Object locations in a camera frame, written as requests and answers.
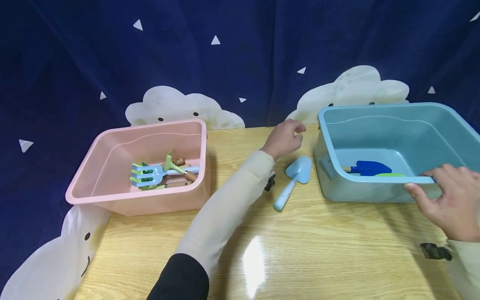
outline blue plastic bin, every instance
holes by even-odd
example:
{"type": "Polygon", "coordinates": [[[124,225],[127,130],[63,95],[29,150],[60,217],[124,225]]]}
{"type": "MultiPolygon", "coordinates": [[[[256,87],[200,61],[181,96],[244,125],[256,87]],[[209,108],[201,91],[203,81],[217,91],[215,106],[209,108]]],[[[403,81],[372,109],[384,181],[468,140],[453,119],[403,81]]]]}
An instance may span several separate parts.
{"type": "Polygon", "coordinates": [[[327,107],[318,114],[315,165],[325,198],[339,202],[412,202],[403,184],[441,192],[422,172],[449,163],[480,171],[480,136],[438,103],[327,107]],[[378,161],[405,177],[348,174],[342,166],[378,161]]]}

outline dark blue shovel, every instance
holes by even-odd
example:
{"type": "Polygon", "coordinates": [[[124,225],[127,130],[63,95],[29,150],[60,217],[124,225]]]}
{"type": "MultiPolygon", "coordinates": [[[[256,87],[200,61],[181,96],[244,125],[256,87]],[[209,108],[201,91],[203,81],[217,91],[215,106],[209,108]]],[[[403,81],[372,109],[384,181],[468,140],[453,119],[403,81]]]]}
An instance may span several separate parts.
{"type": "Polygon", "coordinates": [[[392,173],[392,169],[386,165],[368,160],[359,160],[354,167],[342,167],[347,173],[359,173],[361,176],[375,176],[378,174],[392,173]]]}

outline beige sleeve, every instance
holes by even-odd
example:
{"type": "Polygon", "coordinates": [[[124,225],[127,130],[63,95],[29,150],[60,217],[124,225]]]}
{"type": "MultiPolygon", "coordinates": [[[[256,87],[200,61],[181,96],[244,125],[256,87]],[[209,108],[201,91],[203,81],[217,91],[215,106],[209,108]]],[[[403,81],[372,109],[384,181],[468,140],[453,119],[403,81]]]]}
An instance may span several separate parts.
{"type": "Polygon", "coordinates": [[[480,299],[480,243],[447,240],[453,259],[447,271],[463,300],[480,299]]]}
{"type": "Polygon", "coordinates": [[[273,165],[267,153],[253,152],[198,212],[175,253],[193,257],[211,279],[224,246],[262,194],[273,165]]]}

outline pink plastic bin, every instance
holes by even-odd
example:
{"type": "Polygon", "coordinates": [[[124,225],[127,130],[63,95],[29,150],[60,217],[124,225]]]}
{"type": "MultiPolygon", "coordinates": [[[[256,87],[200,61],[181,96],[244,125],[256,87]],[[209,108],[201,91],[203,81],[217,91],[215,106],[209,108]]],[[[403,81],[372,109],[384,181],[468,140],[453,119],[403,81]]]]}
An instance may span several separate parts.
{"type": "MultiPolygon", "coordinates": [[[[92,203],[125,216],[198,209],[210,197],[206,141],[200,119],[107,130],[92,143],[65,198],[70,204],[92,203]],[[194,183],[150,191],[132,186],[132,163],[164,163],[170,150],[174,159],[184,157],[187,164],[200,167],[194,183]]],[[[165,176],[164,182],[182,180],[165,176]]]]}

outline finger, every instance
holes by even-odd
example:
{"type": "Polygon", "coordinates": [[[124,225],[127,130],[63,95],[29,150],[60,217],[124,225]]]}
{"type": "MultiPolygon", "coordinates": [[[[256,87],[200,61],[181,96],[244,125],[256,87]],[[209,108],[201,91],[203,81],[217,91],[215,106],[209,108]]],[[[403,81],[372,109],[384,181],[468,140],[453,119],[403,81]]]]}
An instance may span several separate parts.
{"type": "Polygon", "coordinates": [[[293,138],[293,140],[295,141],[295,143],[296,143],[296,144],[298,145],[298,147],[300,148],[301,142],[303,141],[303,135],[297,134],[297,135],[295,135],[295,137],[293,138]]]}
{"type": "Polygon", "coordinates": [[[443,169],[445,170],[445,172],[455,176],[455,177],[458,177],[459,175],[459,170],[457,168],[455,168],[454,166],[450,165],[450,164],[443,164],[440,166],[440,169],[443,169]]]}
{"type": "Polygon", "coordinates": [[[459,167],[457,169],[457,171],[462,175],[462,177],[470,180],[470,181],[474,181],[475,178],[473,177],[473,173],[472,171],[470,171],[470,169],[468,169],[467,167],[459,167]]]}
{"type": "Polygon", "coordinates": [[[417,203],[420,211],[425,214],[431,211],[431,207],[433,206],[432,200],[427,196],[425,191],[421,188],[421,186],[415,183],[406,183],[404,184],[405,189],[410,193],[412,198],[417,203]]]}
{"type": "Polygon", "coordinates": [[[423,172],[421,175],[432,177],[443,192],[444,188],[453,182],[452,176],[444,168],[435,168],[431,171],[423,172]]]}
{"type": "Polygon", "coordinates": [[[475,171],[470,171],[472,173],[473,178],[480,180],[480,173],[475,171]]]}
{"type": "Polygon", "coordinates": [[[288,119],[287,121],[285,121],[285,123],[287,124],[289,129],[294,130],[296,133],[305,132],[307,130],[305,125],[297,120],[288,119]]]}

